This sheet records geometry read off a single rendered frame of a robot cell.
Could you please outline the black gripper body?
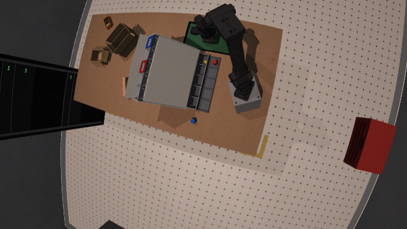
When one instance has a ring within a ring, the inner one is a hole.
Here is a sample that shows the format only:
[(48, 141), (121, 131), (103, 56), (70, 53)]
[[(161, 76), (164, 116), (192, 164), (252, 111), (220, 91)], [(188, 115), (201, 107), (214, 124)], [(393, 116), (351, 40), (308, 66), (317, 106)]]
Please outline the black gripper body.
[(202, 41), (204, 42), (204, 43), (212, 43), (212, 40), (214, 39), (214, 36), (215, 36), (215, 33), (216, 33), (216, 30), (215, 30), (215, 28), (211, 28), (212, 29), (212, 32), (209, 34), (209, 35), (205, 35), (205, 36), (207, 36), (207, 39), (203, 39), (202, 38)]

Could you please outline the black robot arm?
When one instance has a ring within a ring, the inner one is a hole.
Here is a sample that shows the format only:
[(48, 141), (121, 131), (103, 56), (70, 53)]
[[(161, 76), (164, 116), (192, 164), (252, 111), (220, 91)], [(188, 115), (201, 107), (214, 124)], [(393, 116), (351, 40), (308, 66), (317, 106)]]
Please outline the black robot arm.
[(190, 33), (194, 36), (201, 35), (203, 39), (207, 39), (207, 36), (205, 35), (209, 35), (212, 32), (211, 26), (215, 28), (227, 43), (226, 45), (233, 66), (232, 73), (228, 76), (233, 83), (233, 86), (236, 88), (234, 96), (244, 101), (248, 101), (254, 82), (251, 81), (253, 76), (250, 68), (245, 64), (244, 58), (242, 38), (246, 33), (245, 27), (235, 14), (236, 10), (234, 6), (232, 4), (224, 3), (207, 12), (204, 17), (200, 15), (195, 16), (194, 21), (196, 27), (191, 27)]

